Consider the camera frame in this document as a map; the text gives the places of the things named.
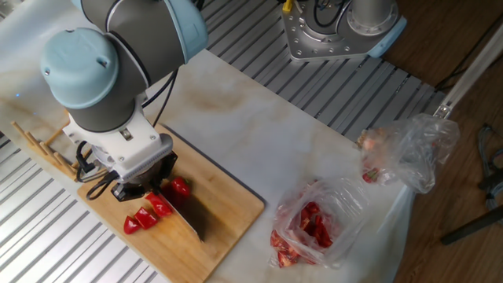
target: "white marble countertop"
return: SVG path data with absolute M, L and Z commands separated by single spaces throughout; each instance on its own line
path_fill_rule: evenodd
M 17 16 L 0 24 L 0 131 L 23 149 L 24 140 L 10 126 L 11 120 L 42 139 L 67 121 L 38 71 L 43 43 L 60 30 L 90 26 L 69 1 L 28 0 L 25 4 L 15 11 Z M 148 95 L 161 84 L 148 90 Z M 147 117 L 153 118 L 159 107 L 149 106 Z M 340 270 L 308 265 L 276 270 L 268 265 L 273 254 L 269 246 L 272 219 L 283 192 L 312 178 L 360 178 L 359 151 L 345 137 L 206 50 L 181 67 L 160 121 L 266 202 L 264 213 L 210 282 L 393 280 L 405 247 L 413 200 L 413 194 L 400 183 L 368 187 L 372 217 Z M 54 147 L 68 157 L 75 151 L 64 137 Z M 33 157 L 70 192 L 79 188 Z

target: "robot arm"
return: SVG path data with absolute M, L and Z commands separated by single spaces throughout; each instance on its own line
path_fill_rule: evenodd
M 70 113 L 64 132 L 131 182 L 167 156 L 172 140 L 144 117 L 145 90 L 207 45 L 190 0 L 72 0 L 103 31 L 62 31 L 46 44 L 41 72 Z

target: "wooden dowel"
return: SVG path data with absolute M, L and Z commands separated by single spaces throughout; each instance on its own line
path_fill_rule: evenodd
M 40 142 L 40 146 L 42 146 L 42 148 L 44 149 L 44 151 L 45 151 L 45 152 L 46 152 L 49 156 L 51 156 L 51 157 L 54 159 L 54 161 L 56 161 L 56 163 L 57 163 L 57 164 L 63 165 L 63 164 L 61 164 L 61 162 L 60 162 L 60 161 L 59 161 L 59 160 L 58 160 L 58 159 L 54 156 L 54 152 L 53 152 L 53 150 L 52 150 L 49 146 L 47 146 L 45 142 L 41 141 L 41 142 Z
M 70 121 L 68 121 L 64 126 L 62 126 L 61 129 L 57 130 L 56 133 L 54 133 L 49 139 L 47 139 L 46 145 L 51 145 L 60 134 L 63 134 L 63 128 L 65 128 L 69 124 Z
M 56 133 L 54 133 L 49 139 L 47 139 L 46 145 L 51 145 L 60 134 L 63 134 L 63 128 L 57 130 Z
M 10 122 L 10 124 L 13 125 L 14 129 L 17 130 L 17 132 L 21 135 L 21 137 L 23 137 L 31 145 L 34 145 L 33 142 L 31 142 L 30 139 L 26 136 L 24 130 L 21 129 L 21 127 L 19 127 L 19 125 L 15 121 Z
M 66 162 L 66 160 L 61 156 L 60 153 L 54 153 L 54 157 L 59 160 L 59 162 L 63 165 L 63 167 L 66 169 L 70 175 L 73 175 L 76 173 L 75 169 L 73 169 L 70 164 Z
M 24 134 L 28 137 L 28 139 L 31 141 L 32 145 L 34 145 L 37 149 L 39 149 L 43 155 L 47 155 L 46 151 L 40 146 L 39 142 L 33 137 L 33 134 L 31 134 L 29 131 L 25 131 Z

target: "wooden floor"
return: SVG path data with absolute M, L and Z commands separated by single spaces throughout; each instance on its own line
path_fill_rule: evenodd
M 386 59 L 434 85 L 503 12 L 501 0 L 398 3 L 409 26 Z M 502 73 L 503 61 L 487 71 L 455 108 L 451 119 L 460 125 L 461 140 L 437 187 L 416 198 L 396 283 L 503 282 L 503 226 L 495 224 L 447 247 L 439 241 L 487 212 L 485 193 L 477 188 L 483 171 L 476 140 L 484 123 L 503 131 Z M 488 153 L 498 148 L 503 148 L 503 139 L 491 138 Z M 503 196 L 498 199 L 503 204 Z
M 502 0 L 396 1 L 408 24 L 384 59 L 433 86 L 503 13 Z

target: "wooden cutting board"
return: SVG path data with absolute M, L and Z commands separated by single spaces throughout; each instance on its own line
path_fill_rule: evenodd
M 184 211 L 190 210 L 187 218 L 198 231 L 204 231 L 204 242 L 176 214 L 149 230 L 126 235 L 124 219 L 141 206 L 150 208 L 147 200 L 120 203 L 108 189 L 97 200 L 88 201 L 87 191 L 95 182 L 85 184 L 78 193 L 116 235 L 171 282 L 204 282 L 259 217 L 264 204 L 175 134 L 162 126 L 156 129 L 173 138 L 173 151 L 178 155 L 174 175 L 188 179 L 193 190 Z

